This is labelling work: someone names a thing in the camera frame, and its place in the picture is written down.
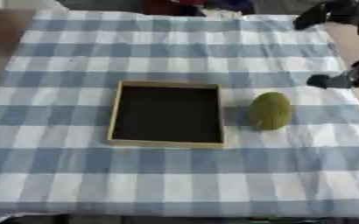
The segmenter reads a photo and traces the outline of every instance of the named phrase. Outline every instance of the blue stripe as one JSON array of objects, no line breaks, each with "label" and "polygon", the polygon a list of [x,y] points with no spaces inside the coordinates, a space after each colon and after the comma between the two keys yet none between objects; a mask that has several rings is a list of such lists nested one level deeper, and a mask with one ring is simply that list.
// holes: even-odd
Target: blue stripe
[{"label": "blue stripe", "polygon": [[262,58],[268,55],[272,58],[279,57],[329,57],[336,56],[337,52],[331,51],[332,44],[325,45],[280,45],[262,44],[252,45],[246,43],[230,43],[226,45],[209,44],[155,44],[140,45],[113,43],[106,44],[22,44],[18,56],[34,57],[135,57],[135,58]]},{"label": "blue stripe", "polygon": [[[322,71],[249,73],[176,73],[176,72],[49,72],[5,71],[0,77],[0,87],[6,88],[113,88],[121,80],[152,81],[202,81],[220,84],[223,88],[291,88],[303,87],[307,79]],[[337,75],[339,72],[325,72]]]},{"label": "blue stripe", "polygon": [[0,125],[107,126],[111,110],[112,106],[0,106]]},{"label": "blue stripe", "polygon": [[[39,148],[38,150],[10,150],[0,148],[0,173],[143,173],[165,174],[165,155],[169,150],[124,150],[119,148],[64,149]],[[216,174],[216,173],[293,173],[359,171],[359,146],[328,148],[247,148],[243,150],[189,150],[188,165],[171,164],[170,173]],[[232,154],[240,157],[240,164],[222,161]],[[21,158],[32,161],[20,165]]]},{"label": "blue stripe", "polygon": [[[74,99],[61,99],[69,106],[0,106],[0,125],[107,126],[112,106],[80,106]],[[223,108],[226,126],[249,126],[248,107]],[[359,105],[292,106],[291,125],[359,124]]]},{"label": "blue stripe", "polygon": [[[86,20],[35,20],[31,26],[33,31],[106,31],[106,32],[292,32],[292,21],[245,21],[227,19],[222,21],[207,21],[191,18],[187,21],[173,21],[154,18],[152,20],[104,20],[89,22],[95,25],[85,25]],[[306,32],[315,32],[311,27]]]}]

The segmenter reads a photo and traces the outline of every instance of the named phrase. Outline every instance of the tray rim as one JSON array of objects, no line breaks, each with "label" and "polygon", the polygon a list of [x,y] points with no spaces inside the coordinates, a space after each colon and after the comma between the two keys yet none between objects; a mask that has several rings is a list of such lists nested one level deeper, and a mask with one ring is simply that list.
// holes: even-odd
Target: tray rim
[{"label": "tray rim", "polygon": [[[209,88],[216,89],[218,93],[218,119],[220,126],[221,142],[219,143],[192,143],[192,142],[174,142],[174,141],[151,141],[151,140],[131,140],[112,138],[116,127],[116,118],[119,110],[119,104],[122,99],[123,87],[151,87],[151,88]],[[182,81],[157,81],[157,80],[120,80],[117,91],[113,95],[113,109],[110,117],[109,131],[107,141],[111,145],[123,146],[142,146],[142,147],[173,147],[173,148],[195,148],[195,149],[221,149],[224,147],[225,135],[222,116],[222,88],[219,84],[182,82]]]}]

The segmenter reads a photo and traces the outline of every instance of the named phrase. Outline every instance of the wooden tray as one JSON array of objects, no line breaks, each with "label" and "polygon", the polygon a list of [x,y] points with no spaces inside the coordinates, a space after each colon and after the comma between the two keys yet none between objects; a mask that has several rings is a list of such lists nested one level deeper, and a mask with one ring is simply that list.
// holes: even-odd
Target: wooden tray
[{"label": "wooden tray", "polygon": [[115,145],[222,148],[219,95],[214,84],[120,81],[108,140]]}]

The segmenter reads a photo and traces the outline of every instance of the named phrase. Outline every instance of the tablecloth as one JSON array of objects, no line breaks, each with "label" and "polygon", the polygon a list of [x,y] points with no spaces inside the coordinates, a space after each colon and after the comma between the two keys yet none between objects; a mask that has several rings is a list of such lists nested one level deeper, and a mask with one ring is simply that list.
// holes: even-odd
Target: tablecloth
[{"label": "tablecloth", "polygon": [[[306,86],[345,66],[293,19],[39,12],[0,79],[0,216],[359,217],[359,95]],[[225,149],[106,144],[122,80],[222,85]],[[246,108],[268,91],[292,119],[254,131]]]}]

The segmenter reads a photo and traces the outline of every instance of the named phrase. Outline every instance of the green ball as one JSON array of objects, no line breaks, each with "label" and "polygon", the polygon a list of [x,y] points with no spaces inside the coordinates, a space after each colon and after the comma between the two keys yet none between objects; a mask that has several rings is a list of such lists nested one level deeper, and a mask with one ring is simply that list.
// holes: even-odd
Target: green ball
[{"label": "green ball", "polygon": [[277,130],[290,122],[289,99],[281,93],[261,94],[249,109],[249,122],[255,130]]}]

